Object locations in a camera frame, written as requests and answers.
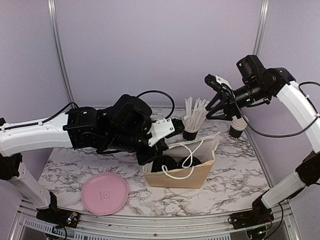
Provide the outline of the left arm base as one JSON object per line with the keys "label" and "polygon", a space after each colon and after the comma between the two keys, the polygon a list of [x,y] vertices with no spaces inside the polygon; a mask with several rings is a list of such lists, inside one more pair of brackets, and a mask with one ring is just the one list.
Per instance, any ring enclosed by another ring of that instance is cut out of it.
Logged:
{"label": "left arm base", "polygon": [[79,213],[58,207],[56,195],[49,191],[50,201],[45,209],[37,209],[36,218],[48,223],[62,225],[62,227],[76,228],[78,226]]}

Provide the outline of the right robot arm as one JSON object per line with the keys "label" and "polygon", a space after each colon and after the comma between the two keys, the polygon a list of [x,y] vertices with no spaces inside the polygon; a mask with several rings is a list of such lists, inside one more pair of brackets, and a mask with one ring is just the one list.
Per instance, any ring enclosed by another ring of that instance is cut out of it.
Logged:
{"label": "right robot arm", "polygon": [[265,68],[257,55],[247,55],[236,66],[243,85],[232,89],[219,75],[208,74],[204,82],[216,94],[206,106],[208,120],[244,120],[242,109],[258,106],[259,101],[269,102],[276,98],[292,115],[301,130],[295,133],[272,135],[253,131],[267,138],[291,138],[305,134],[311,153],[282,181],[261,195],[252,204],[247,219],[258,224],[267,216],[267,210],[280,202],[292,198],[305,187],[320,182],[320,113],[301,89],[293,75],[283,67]]}

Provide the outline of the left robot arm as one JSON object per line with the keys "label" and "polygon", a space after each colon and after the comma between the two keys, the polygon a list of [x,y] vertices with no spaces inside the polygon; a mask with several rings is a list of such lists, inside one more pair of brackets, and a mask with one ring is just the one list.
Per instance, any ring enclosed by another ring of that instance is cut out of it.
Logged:
{"label": "left robot arm", "polygon": [[65,108],[56,115],[23,123],[4,122],[0,127],[0,159],[12,173],[7,180],[53,223],[63,219],[52,193],[29,175],[22,153],[50,148],[94,148],[135,153],[145,165],[167,149],[165,138],[175,131],[170,118],[152,120],[151,108],[140,98],[122,95],[105,109]]}

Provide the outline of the black coffee cup lid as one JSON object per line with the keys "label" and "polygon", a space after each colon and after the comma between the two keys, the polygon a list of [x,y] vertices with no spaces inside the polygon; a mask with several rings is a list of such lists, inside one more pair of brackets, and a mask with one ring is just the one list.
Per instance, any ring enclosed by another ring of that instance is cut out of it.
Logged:
{"label": "black coffee cup lid", "polygon": [[197,157],[193,157],[192,159],[191,157],[184,157],[177,163],[177,168],[178,169],[189,168],[189,167],[194,167],[200,164],[201,164],[201,161]]}

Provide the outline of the brown paper bag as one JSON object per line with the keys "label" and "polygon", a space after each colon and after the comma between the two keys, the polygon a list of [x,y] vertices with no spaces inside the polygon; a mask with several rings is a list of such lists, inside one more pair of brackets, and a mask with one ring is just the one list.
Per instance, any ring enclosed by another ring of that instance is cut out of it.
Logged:
{"label": "brown paper bag", "polygon": [[220,133],[169,145],[163,155],[142,167],[151,187],[199,189],[216,162]]}

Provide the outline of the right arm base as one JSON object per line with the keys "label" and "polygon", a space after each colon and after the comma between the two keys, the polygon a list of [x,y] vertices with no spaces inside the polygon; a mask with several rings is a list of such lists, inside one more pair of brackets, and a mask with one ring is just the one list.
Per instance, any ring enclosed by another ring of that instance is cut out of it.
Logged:
{"label": "right arm base", "polygon": [[272,210],[263,204],[263,195],[260,195],[253,201],[251,210],[232,213],[228,217],[227,221],[233,226],[234,230],[272,223],[275,218]]}

